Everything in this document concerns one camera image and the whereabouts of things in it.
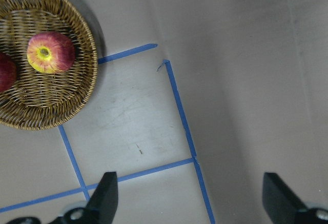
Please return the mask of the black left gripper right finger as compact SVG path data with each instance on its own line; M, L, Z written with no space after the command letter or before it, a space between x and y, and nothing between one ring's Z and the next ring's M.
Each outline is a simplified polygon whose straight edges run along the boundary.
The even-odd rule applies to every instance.
M262 205L274 224L327 223L327 209L305 205L277 173L263 175Z

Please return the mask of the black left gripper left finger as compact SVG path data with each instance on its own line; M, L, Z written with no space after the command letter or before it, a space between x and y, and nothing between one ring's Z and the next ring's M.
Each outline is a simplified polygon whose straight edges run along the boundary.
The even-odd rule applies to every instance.
M5 207L5 210L23 208L37 203L64 197L66 193L77 193L78 189L58 193L28 202ZM71 207L65 213L59 214L49 223L112 223L118 207L118 179L116 172L106 172L95 188L90 199L83 207ZM21 216L5 223L42 223L36 216Z

